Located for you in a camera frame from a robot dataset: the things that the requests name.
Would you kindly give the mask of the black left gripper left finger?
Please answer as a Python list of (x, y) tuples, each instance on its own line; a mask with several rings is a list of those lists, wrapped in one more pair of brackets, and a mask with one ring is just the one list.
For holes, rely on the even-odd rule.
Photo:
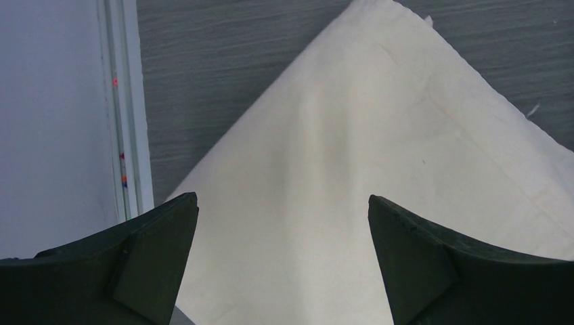
[(193, 192), (30, 259), (1, 260), (2, 324), (168, 324), (198, 221)]

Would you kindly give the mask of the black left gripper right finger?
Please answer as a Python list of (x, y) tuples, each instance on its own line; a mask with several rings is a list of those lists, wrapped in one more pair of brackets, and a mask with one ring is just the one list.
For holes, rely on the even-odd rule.
[(572, 324), (573, 262), (487, 244), (370, 196), (395, 324)]

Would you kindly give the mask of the cream cloth wrap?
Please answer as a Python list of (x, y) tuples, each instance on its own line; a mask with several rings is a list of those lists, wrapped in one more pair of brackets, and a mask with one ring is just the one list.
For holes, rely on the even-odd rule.
[(573, 153), (420, 16), (354, 1), (177, 188), (196, 324), (391, 324), (373, 194), (514, 251), (573, 257)]

